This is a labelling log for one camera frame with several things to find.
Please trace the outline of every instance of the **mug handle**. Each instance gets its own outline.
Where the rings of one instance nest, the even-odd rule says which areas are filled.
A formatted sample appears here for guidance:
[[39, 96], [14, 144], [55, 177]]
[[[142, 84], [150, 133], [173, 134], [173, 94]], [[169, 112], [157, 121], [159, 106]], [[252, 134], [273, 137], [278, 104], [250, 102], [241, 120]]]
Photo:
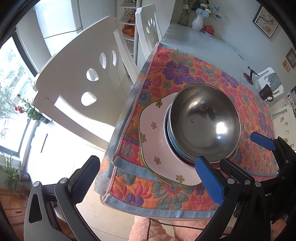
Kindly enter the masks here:
[[272, 102], [274, 100], [274, 96], [273, 95], [270, 95], [268, 97], [266, 98], [267, 101]]

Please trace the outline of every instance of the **metal bowl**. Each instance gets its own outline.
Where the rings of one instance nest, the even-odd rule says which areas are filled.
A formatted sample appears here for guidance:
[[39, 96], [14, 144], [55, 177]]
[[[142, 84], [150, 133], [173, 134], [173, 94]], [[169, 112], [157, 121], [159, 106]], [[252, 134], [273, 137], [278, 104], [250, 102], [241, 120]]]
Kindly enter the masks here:
[[219, 89], [197, 84], [180, 91], [168, 114], [170, 139], [177, 152], [195, 162], [205, 156], [210, 163], [232, 159], [240, 138], [238, 112]]

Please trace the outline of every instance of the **metal bolt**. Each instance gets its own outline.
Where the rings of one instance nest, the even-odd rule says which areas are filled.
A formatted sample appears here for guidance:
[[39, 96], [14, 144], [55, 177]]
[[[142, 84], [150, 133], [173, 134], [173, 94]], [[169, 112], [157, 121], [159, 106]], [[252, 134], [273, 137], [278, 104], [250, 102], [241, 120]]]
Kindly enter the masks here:
[[229, 184], [234, 184], [234, 180], [233, 180], [232, 178], [228, 178], [228, 179], [227, 179], [227, 182], [228, 182]]
[[259, 188], [259, 187], [261, 187], [261, 183], [260, 182], [255, 182], [255, 186]]
[[59, 182], [60, 182], [60, 184], [64, 184], [64, 183], [66, 183], [67, 181], [68, 181], [68, 178], [63, 177]]
[[39, 182], [39, 181], [37, 181], [37, 182], [34, 182], [34, 183], [33, 183], [33, 187], [38, 187], [38, 186], [39, 186], [39, 184], [40, 184], [40, 182]]

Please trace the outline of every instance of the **framed picture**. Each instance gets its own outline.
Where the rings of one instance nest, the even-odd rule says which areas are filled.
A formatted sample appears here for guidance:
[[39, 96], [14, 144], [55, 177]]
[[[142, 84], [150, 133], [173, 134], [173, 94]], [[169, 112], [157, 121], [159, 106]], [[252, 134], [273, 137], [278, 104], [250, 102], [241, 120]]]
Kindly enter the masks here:
[[258, 9], [255, 18], [255, 23], [269, 38], [276, 30], [279, 23], [273, 18], [273, 16], [262, 6]]
[[289, 53], [286, 55], [287, 60], [291, 64], [292, 68], [296, 66], [296, 55], [293, 50], [293, 48], [289, 51]]

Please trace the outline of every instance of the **dining table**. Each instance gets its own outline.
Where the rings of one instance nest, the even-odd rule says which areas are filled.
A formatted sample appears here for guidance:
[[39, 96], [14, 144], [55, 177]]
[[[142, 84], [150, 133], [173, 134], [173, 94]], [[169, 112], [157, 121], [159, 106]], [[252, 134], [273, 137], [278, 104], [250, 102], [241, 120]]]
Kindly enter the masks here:
[[256, 131], [274, 137], [268, 105], [243, 77], [249, 63], [230, 45], [204, 32], [171, 23], [146, 60], [128, 96], [95, 179], [100, 201], [114, 209], [151, 218], [202, 220], [219, 205], [204, 185], [182, 188], [163, 182], [143, 163], [139, 131], [142, 111], [192, 84], [207, 84], [223, 91], [236, 107], [241, 134], [232, 161], [263, 181], [277, 175], [272, 152], [253, 143]]

